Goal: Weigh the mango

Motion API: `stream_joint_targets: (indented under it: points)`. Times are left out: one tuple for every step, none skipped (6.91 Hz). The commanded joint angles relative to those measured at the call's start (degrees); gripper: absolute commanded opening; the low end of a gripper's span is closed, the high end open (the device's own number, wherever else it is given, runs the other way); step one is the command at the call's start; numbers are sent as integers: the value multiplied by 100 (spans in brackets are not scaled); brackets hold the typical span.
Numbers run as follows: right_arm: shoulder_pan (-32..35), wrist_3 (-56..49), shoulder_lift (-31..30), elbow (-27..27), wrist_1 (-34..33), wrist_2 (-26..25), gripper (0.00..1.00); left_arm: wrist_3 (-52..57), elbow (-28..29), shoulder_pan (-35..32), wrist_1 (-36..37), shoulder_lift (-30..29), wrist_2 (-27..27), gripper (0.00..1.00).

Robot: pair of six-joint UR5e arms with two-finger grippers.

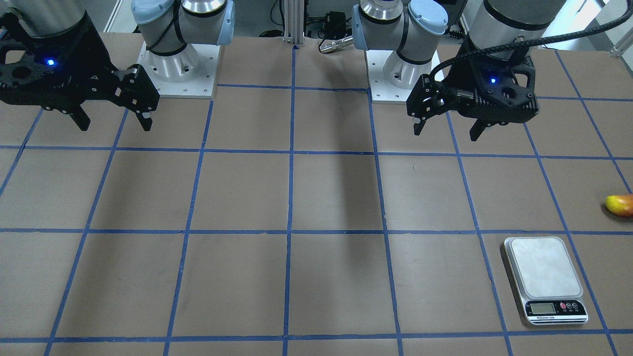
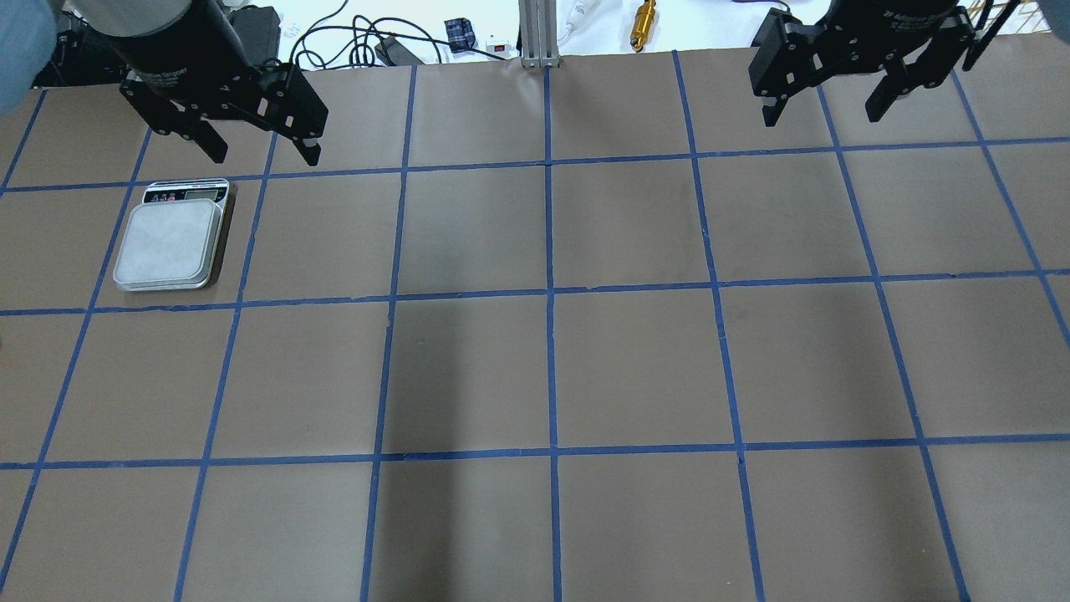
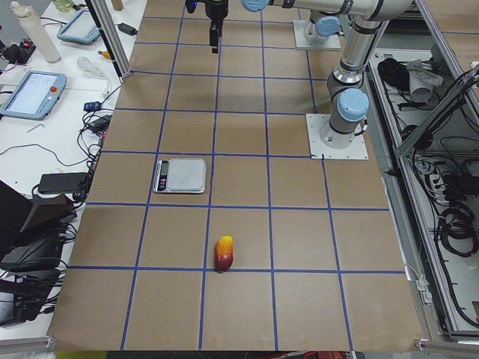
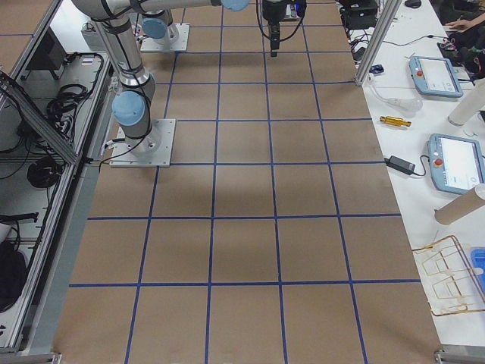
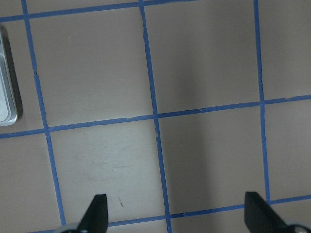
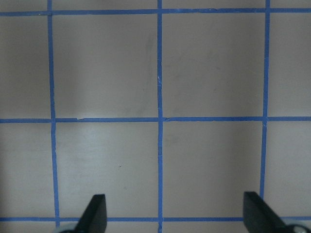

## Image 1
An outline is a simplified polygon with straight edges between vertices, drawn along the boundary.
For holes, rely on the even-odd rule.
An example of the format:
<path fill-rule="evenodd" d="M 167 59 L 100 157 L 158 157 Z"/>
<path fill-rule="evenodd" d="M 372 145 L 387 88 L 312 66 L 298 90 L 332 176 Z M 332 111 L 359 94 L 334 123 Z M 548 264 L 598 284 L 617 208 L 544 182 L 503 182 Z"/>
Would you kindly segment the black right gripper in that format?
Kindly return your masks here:
<path fill-rule="evenodd" d="M 151 111 L 160 94 L 140 64 L 116 67 L 87 13 L 69 29 L 34 38 L 14 12 L 1 16 L 1 100 L 36 105 L 69 115 L 86 132 L 91 120 L 86 100 L 106 100 L 136 114 L 143 131 L 152 128 Z"/>

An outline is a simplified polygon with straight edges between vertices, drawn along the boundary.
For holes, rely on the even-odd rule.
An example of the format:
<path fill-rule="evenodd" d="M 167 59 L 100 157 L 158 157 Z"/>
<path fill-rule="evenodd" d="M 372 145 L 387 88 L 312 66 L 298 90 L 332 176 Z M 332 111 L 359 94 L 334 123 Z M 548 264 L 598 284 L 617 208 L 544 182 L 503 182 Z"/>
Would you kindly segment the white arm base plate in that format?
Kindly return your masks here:
<path fill-rule="evenodd" d="M 440 63 L 437 51 L 423 65 L 402 61 L 394 50 L 367 50 L 365 57 L 372 103 L 405 104 L 418 77 Z"/>
<path fill-rule="evenodd" d="M 172 56 L 158 56 L 141 47 L 138 64 L 142 65 L 161 98 L 212 99 L 223 47 L 187 44 Z"/>

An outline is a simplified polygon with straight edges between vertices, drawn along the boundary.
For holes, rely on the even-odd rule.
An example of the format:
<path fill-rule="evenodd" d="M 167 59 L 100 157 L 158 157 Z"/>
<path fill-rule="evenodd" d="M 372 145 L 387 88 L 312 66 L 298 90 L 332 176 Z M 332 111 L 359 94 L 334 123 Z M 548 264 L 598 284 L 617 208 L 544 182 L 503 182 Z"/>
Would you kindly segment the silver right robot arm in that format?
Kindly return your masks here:
<path fill-rule="evenodd" d="M 134 112 L 145 131 L 160 94 L 151 73 L 184 80 L 199 69 L 195 45 L 228 45 L 231 0 L 134 0 L 133 17 L 149 63 L 120 70 L 87 10 L 77 0 L 1 2 L 1 100 L 69 115 L 86 131 L 86 100 L 106 100 Z"/>

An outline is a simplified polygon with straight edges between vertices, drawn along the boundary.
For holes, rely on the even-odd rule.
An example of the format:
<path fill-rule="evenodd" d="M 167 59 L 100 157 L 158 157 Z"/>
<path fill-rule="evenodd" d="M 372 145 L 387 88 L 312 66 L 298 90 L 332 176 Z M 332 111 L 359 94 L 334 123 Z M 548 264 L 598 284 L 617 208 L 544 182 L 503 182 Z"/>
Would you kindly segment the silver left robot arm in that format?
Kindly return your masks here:
<path fill-rule="evenodd" d="M 427 120 L 457 111 L 475 120 L 475 141 L 487 128 L 524 124 L 540 112 L 531 39 L 540 39 L 562 9 L 562 0 L 484 0 L 441 81 L 429 70 L 450 16 L 436 0 L 361 0 L 353 7 L 354 46 L 389 50 L 386 74 L 410 89 L 407 114 L 419 135 Z"/>

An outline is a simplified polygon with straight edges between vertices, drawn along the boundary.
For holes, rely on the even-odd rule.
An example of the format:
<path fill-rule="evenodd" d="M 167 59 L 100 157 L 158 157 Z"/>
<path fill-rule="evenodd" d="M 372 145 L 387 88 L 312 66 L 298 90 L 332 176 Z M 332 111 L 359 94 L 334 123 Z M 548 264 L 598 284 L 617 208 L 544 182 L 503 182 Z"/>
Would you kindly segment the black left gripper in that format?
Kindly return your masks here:
<path fill-rule="evenodd" d="M 476 119 L 469 130 L 476 142 L 492 124 L 525 123 L 540 111 L 535 94 L 536 71 L 529 47 L 504 44 L 509 59 L 495 53 L 473 56 L 478 50 L 472 40 L 462 43 L 450 59 L 445 79 L 431 74 L 418 79 L 407 98 L 407 114 L 413 118 L 413 133 L 419 136 L 426 120 L 449 110 Z"/>

